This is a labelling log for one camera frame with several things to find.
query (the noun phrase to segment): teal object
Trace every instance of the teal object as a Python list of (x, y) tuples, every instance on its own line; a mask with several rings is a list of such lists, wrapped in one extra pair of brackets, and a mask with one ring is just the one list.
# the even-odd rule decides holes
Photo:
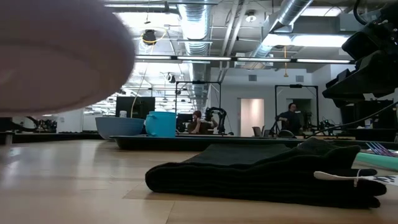
[(356, 160), (376, 165), (379, 167), (398, 170), (398, 157), (380, 156), (380, 155), (360, 152), (356, 156)]
[(147, 115), (145, 129), (150, 137), (175, 137), (176, 115), (173, 112), (151, 111)]
[(99, 117), (95, 118), (99, 135), (104, 139), (110, 136), (133, 136), (141, 133), (144, 119)]

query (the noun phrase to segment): black metal stand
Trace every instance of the black metal stand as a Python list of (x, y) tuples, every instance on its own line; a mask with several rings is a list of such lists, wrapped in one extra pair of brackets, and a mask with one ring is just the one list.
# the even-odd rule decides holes
[(220, 100), (219, 100), (219, 105), (218, 108), (221, 108), (221, 82), (205, 82), (205, 81), (192, 81), (192, 82), (186, 82), (186, 81), (177, 81), (175, 82), (175, 114), (177, 114), (177, 96), (178, 96), (178, 84), (180, 83), (192, 83), (196, 85), (203, 85), (203, 84), (218, 84), (220, 86)]
[(278, 97), (277, 97), (277, 89), (278, 87), (289, 87), (289, 88), (314, 88), (317, 91), (316, 97), (317, 97), (317, 126), (319, 126), (319, 92), (318, 92), (318, 86), (315, 85), (275, 85), (275, 117), (278, 116)]

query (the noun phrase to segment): metal frame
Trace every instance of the metal frame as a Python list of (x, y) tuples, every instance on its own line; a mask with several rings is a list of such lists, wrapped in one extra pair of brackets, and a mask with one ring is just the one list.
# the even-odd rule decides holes
[(192, 84), (199, 84), (199, 85), (202, 85), (202, 84), (218, 84), (220, 86), (220, 100), (218, 102), (219, 103), (218, 106), (219, 106), (219, 108), (221, 108), (221, 82), (177, 81), (177, 82), (175, 82), (175, 114), (177, 114), (177, 92), (178, 92), (178, 84), (180, 84), (180, 83), (186, 83), (186, 84), (192, 83)]
[(277, 97), (278, 87), (289, 87), (289, 88), (309, 87), (309, 88), (315, 88), (315, 90), (317, 91), (317, 94), (316, 94), (316, 96), (317, 96), (317, 126), (319, 126), (319, 92), (318, 92), (318, 86), (316, 86), (316, 85), (275, 85), (275, 117), (278, 116), (278, 97)]
[(315, 63), (315, 64), (355, 64), (354, 60), (309, 59), (309, 58), (256, 58), (229, 56), (179, 56), (179, 55), (136, 55), (137, 62), (147, 63), (182, 63), (182, 62), (280, 62), (280, 63)]

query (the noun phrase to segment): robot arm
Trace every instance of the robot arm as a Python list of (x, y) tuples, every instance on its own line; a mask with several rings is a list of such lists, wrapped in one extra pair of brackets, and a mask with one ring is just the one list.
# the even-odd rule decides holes
[(398, 2), (380, 10), (375, 21), (352, 35), (341, 47), (355, 60), (355, 70), (341, 72), (326, 84), (325, 98), (337, 107), (363, 101), (364, 93), (382, 97), (398, 87)]
[(205, 120), (211, 121), (213, 113), (216, 113), (218, 115), (218, 126), (217, 126), (218, 133), (224, 134), (225, 133), (224, 122), (226, 117), (226, 111), (223, 108), (216, 108), (216, 107), (207, 108), (205, 112)]

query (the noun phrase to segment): seated person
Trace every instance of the seated person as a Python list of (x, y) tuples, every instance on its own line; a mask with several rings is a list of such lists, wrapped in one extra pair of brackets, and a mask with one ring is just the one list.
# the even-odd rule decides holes
[(300, 133), (300, 119), (295, 113), (297, 107), (295, 103), (289, 104), (289, 110), (281, 113), (277, 120), (282, 121), (282, 130), (291, 131), (293, 134), (298, 135)]
[(213, 134), (209, 129), (214, 129), (218, 126), (214, 118), (211, 118), (211, 122), (201, 121), (201, 112), (193, 112), (193, 122), (188, 124), (188, 132), (190, 134)]

